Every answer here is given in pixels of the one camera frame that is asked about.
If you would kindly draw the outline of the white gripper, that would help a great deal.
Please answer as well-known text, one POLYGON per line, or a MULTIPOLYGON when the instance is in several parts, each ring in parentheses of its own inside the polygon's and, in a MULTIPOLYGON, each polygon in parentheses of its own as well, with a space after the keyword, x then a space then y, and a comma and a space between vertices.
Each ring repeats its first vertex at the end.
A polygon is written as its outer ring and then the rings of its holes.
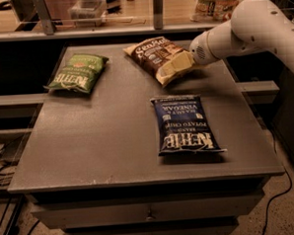
POLYGON ((218 58, 213 55, 208 44, 209 32, 197 36, 191 41, 189 51, 183 51, 176 54, 171 60, 168 60, 161 66, 161 74, 163 77, 173 76, 181 71, 189 70, 194 60, 197 64, 208 65, 217 61, 218 58))

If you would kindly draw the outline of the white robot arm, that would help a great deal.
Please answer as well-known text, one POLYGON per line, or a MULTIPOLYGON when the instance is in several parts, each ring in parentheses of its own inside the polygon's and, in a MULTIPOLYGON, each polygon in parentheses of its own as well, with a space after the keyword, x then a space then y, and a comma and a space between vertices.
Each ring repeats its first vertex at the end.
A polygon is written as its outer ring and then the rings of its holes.
POLYGON ((229 21, 195 37, 188 50, 198 65, 267 51, 294 73, 294 24, 270 0, 244 0, 229 21))

